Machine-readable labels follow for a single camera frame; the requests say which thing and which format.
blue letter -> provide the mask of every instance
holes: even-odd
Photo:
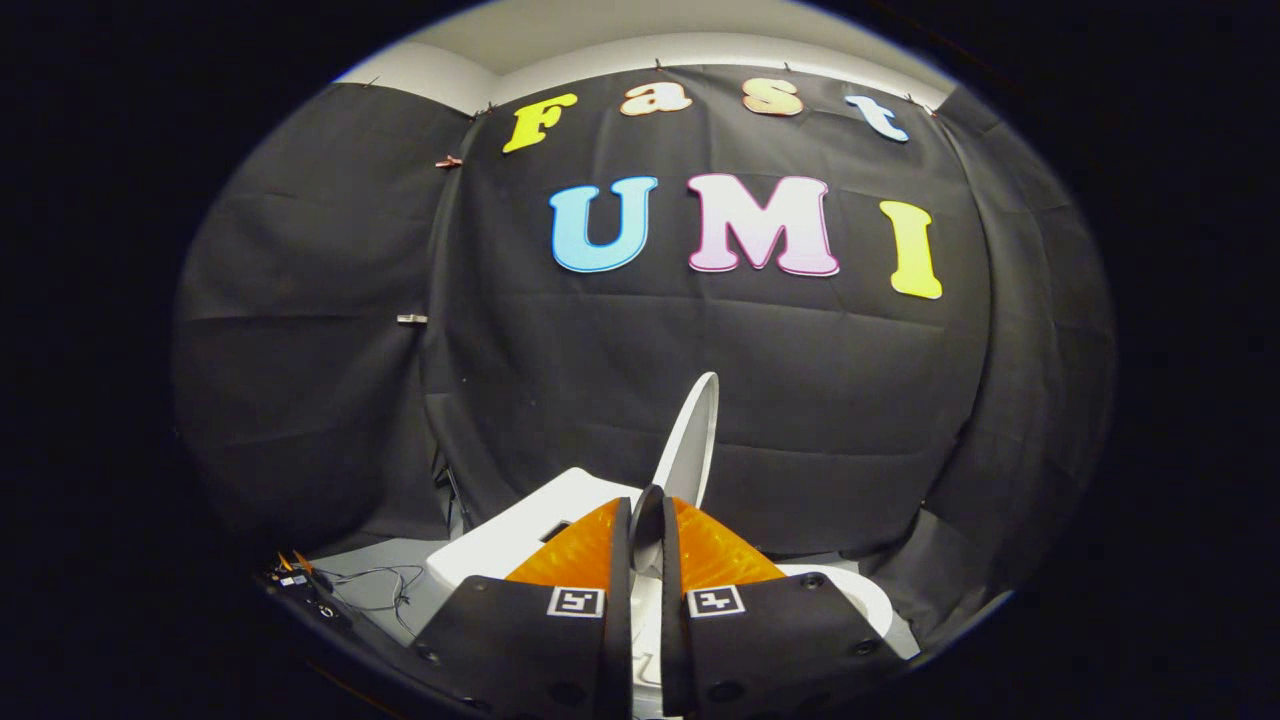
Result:
[[[552,225],[552,256],[576,273],[599,273],[621,268],[644,250],[649,236],[649,191],[658,187],[658,178],[639,176],[622,178],[609,190],[622,199],[622,222],[618,237],[608,245],[593,245],[586,237],[586,215],[591,199],[600,193],[595,186],[584,184],[562,190],[552,196],[556,209]]]
[[[868,124],[876,128],[876,132],[890,140],[906,142],[906,132],[888,124],[888,118],[893,117],[893,110],[882,108],[879,102],[876,102],[865,95],[846,95],[845,102],[849,102],[861,110],[863,117],[867,118]]]

pink letter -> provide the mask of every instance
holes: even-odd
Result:
[[[827,243],[827,223],[822,217],[822,197],[827,183],[801,177],[778,181],[773,197],[763,210],[733,176],[712,173],[689,178],[689,187],[703,200],[703,237],[689,265],[704,273],[723,273],[737,266],[737,254],[728,249],[728,231],[759,270],[773,255],[782,231],[786,249],[778,255],[778,268],[794,275],[833,275],[840,261]]]

wire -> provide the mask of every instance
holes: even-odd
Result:
[[[453,488],[454,497],[458,498],[458,510],[462,511],[462,532],[466,533],[475,527],[475,523],[471,521],[471,512],[467,510],[467,503],[462,501],[462,493],[458,491],[458,480],[453,477],[453,468],[445,465],[444,474],[449,478],[449,486]]]
[[[410,579],[410,580],[406,582],[404,580],[404,575],[402,575],[399,573],[399,570],[398,570],[399,568],[408,568],[411,570],[417,570],[417,574],[413,575],[412,579]],[[401,605],[408,605],[408,602],[410,602],[410,598],[408,598],[407,594],[404,594],[404,592],[410,588],[410,585],[412,585],[413,583],[416,583],[417,579],[422,577],[422,573],[425,573],[425,569],[421,565],[380,565],[378,568],[370,568],[369,570],[361,570],[360,573],[352,573],[349,575],[343,575],[340,573],[333,573],[330,570],[320,570],[319,568],[316,570],[320,571],[320,573],[324,573],[325,575],[329,575],[330,578],[333,578],[333,594],[338,600],[340,600],[344,603],[347,603],[353,610],[364,610],[366,612],[376,612],[376,611],[390,610],[390,611],[396,612],[396,621],[399,623],[401,626],[404,628],[404,630],[408,634],[411,634],[411,635],[415,634],[413,629],[410,628],[407,623],[404,623],[403,618],[401,618],[399,609],[401,609]],[[387,605],[387,606],[383,606],[383,607],[366,607],[366,606],[356,605],[356,603],[351,602],[349,600],[347,600],[346,597],[343,597],[342,592],[338,591],[339,585],[344,585],[347,583],[351,583],[351,582],[357,580],[360,578],[364,578],[366,575],[372,575],[375,573],[394,573],[396,574],[396,587],[392,589],[392,603],[390,605]]]

orange letter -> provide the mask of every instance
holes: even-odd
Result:
[[[742,104],[753,113],[762,115],[795,115],[804,110],[804,102],[796,97],[796,86],[785,79],[751,78],[742,83]]]
[[[623,115],[648,115],[654,110],[673,113],[694,104],[692,100],[685,97],[685,86],[678,82],[641,85],[628,90],[626,96],[631,100],[620,108]]]

